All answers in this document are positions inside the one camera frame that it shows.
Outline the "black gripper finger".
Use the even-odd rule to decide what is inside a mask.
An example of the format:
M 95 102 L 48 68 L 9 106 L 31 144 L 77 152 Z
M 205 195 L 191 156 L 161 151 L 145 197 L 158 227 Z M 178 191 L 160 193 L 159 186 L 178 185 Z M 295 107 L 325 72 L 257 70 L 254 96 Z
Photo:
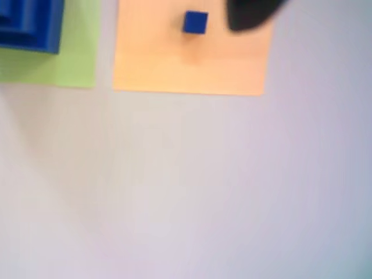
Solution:
M 232 32 L 250 31 L 272 19 L 286 0 L 227 0 L 227 25 Z

